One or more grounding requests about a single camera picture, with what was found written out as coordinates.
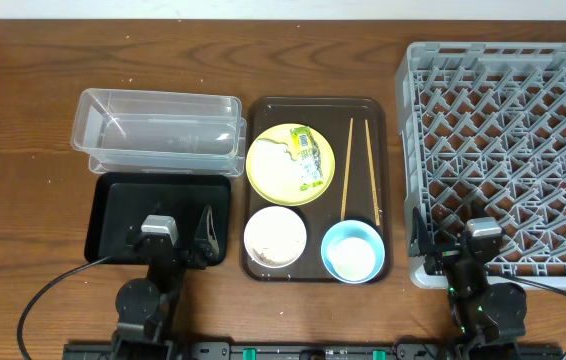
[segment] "wooden chopstick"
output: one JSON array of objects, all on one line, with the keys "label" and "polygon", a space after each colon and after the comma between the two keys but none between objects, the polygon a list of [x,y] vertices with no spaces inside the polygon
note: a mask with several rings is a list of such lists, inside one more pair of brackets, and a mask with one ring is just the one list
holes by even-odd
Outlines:
[{"label": "wooden chopstick", "polygon": [[381,225],[381,219],[379,218],[379,202],[376,198],[376,180],[374,177],[374,161],[372,160],[372,142],[370,141],[370,127],[367,124],[367,119],[365,119],[365,136],[367,137],[367,160],[370,164],[370,182],[372,183],[372,202],[374,203],[374,222],[376,226]]},{"label": "wooden chopstick", "polygon": [[345,220],[345,204],[347,203],[347,183],[350,178],[350,154],[352,153],[352,126],[354,118],[350,119],[350,134],[347,138],[347,157],[345,158],[345,180],[343,180],[343,201],[341,202],[341,221]]}]

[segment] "yellow plate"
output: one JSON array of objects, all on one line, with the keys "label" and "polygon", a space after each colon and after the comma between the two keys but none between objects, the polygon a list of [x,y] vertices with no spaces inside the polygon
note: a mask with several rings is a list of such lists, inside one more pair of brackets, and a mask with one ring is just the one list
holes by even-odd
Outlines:
[{"label": "yellow plate", "polygon": [[287,151],[290,154],[294,154],[294,145],[292,143],[290,130],[301,126],[304,125],[282,124],[271,127],[252,142],[252,146],[250,146],[250,150],[247,153],[246,172],[250,184],[252,184],[254,190],[264,199],[277,205],[298,206],[307,204],[321,196],[328,186],[330,186],[332,178],[334,177],[334,152],[332,151],[332,147],[327,140],[325,140],[323,135],[314,129],[312,129],[312,137],[321,153],[321,171],[323,172],[323,184],[317,187],[301,191],[300,179],[290,177],[291,173],[289,170],[293,165],[290,165],[289,161],[282,159],[283,156],[289,157],[289,155],[281,154],[282,151],[266,156],[261,156],[262,154],[255,155],[257,151],[263,151],[255,150],[262,148],[254,146],[256,140],[261,139],[286,144]]}]

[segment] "white plastic crate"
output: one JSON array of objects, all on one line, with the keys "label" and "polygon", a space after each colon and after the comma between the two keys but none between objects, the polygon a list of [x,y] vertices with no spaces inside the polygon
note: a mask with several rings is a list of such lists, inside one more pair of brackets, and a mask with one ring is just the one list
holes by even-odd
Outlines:
[{"label": "white plastic crate", "polygon": [[476,200],[506,231],[492,269],[566,288],[566,44],[414,43],[395,82],[408,246],[414,207],[436,238]]}]

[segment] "white wall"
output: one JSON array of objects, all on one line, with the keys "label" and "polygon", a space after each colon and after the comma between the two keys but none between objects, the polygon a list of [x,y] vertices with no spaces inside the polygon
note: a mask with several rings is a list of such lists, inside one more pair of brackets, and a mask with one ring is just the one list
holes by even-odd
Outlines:
[{"label": "white wall", "polygon": [[566,0],[0,0],[0,19],[566,20]]}]

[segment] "brown serving tray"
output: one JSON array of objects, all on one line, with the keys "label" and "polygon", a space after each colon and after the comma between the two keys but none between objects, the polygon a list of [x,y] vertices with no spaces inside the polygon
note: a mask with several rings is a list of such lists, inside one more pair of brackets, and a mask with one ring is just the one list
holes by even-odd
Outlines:
[{"label": "brown serving tray", "polygon": [[[392,242],[389,193],[386,190],[389,181],[385,115],[381,106],[374,100],[365,98],[266,97],[251,108],[248,144],[251,144],[263,131],[275,125],[285,123],[308,125],[320,132],[332,146],[336,168],[330,186],[320,197],[308,204],[290,207],[301,216],[308,230],[307,244],[301,257],[284,268],[270,269],[253,261],[242,245],[241,268],[250,278],[270,282],[338,282],[323,266],[321,242],[327,230],[340,220],[350,118],[354,119],[354,125],[345,219],[364,221],[375,227],[383,238],[385,263],[379,274],[368,283],[378,282],[390,273]],[[380,226],[374,225],[365,119],[368,120],[370,127]],[[245,224],[257,211],[274,205],[256,193],[249,181],[246,181],[246,186]]]}]

